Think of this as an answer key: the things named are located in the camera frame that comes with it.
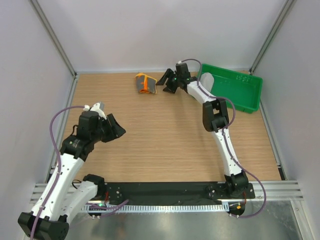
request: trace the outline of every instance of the white wall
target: white wall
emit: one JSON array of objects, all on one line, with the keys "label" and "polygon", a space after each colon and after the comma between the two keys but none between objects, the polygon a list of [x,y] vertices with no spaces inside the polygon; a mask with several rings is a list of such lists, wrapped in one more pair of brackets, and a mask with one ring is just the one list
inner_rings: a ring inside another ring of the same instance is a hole
[{"label": "white wall", "polygon": [[249,69],[284,2],[39,0],[81,72],[164,70],[186,58]]},{"label": "white wall", "polygon": [[27,0],[0,1],[0,81],[0,239],[16,240],[50,165],[50,120],[72,82]]},{"label": "white wall", "polygon": [[320,239],[320,1],[297,1],[256,70],[284,170],[297,179]]}]

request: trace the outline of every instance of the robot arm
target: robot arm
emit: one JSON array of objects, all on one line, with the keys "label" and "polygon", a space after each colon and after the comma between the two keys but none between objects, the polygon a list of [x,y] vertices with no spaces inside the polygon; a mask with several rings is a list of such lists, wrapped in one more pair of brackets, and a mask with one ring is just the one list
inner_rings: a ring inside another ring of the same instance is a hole
[{"label": "robot arm", "polygon": [[246,173],[235,163],[235,161],[239,162],[239,160],[231,142],[229,129],[226,128],[229,123],[226,100],[215,97],[204,87],[201,87],[201,83],[197,82],[198,79],[191,77],[186,63],[177,63],[175,67],[176,71],[167,69],[157,85],[164,85],[166,82],[166,87],[163,91],[173,94],[180,87],[202,105],[203,126],[206,131],[212,134],[222,157],[226,189],[230,196],[241,195],[248,188],[249,181]]},{"label": "robot arm", "polygon": [[95,143],[100,141],[107,143],[126,133],[112,114],[105,115],[103,108],[104,105],[101,102],[91,108],[86,105],[79,117],[78,125],[73,126],[73,132],[63,141],[60,149],[60,173],[56,166],[52,175],[59,174],[58,179],[51,177],[31,212],[22,212],[18,219],[19,225],[27,236],[30,236],[36,216],[39,214],[35,239],[65,239],[69,224],[81,208],[91,199],[101,198],[106,193],[104,178],[89,174],[83,178],[78,189],[67,198],[72,181],[89,153],[93,151]]}]

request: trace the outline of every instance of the green container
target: green container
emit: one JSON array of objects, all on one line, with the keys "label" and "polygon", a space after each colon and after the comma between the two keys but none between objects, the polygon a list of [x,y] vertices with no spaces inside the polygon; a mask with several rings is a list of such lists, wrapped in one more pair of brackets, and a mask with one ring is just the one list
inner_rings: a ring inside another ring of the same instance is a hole
[{"label": "green container", "polygon": [[202,74],[211,73],[214,77],[211,93],[217,97],[230,99],[235,109],[253,113],[259,109],[262,78],[237,71],[202,64]]}]

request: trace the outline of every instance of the orange and gray cloth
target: orange and gray cloth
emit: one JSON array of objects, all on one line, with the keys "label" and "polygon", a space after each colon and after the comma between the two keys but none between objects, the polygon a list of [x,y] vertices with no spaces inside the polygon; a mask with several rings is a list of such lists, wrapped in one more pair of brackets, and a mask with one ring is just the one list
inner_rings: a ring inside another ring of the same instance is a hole
[{"label": "orange and gray cloth", "polygon": [[158,81],[157,79],[141,72],[135,76],[135,81],[136,81],[136,88],[138,89],[139,93],[142,93],[142,94],[157,93],[157,89],[156,89],[156,83]]}]

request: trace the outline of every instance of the wooden table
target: wooden table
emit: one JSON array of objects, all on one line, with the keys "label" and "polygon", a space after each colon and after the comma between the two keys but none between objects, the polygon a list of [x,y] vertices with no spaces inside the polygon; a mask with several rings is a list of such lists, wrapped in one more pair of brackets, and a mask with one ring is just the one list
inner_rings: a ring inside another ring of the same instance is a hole
[{"label": "wooden table", "polygon": [[[80,75],[72,105],[104,102],[104,112],[112,113],[126,134],[97,143],[76,178],[95,174],[109,182],[224,181],[215,140],[202,124],[202,106],[179,88],[175,94],[163,92],[163,86],[157,87],[157,94],[138,93],[135,75]],[[149,75],[160,79],[163,73]],[[70,111],[64,137],[80,114],[80,109]],[[281,179],[260,111],[236,111],[229,129],[246,169],[262,181]]]}]

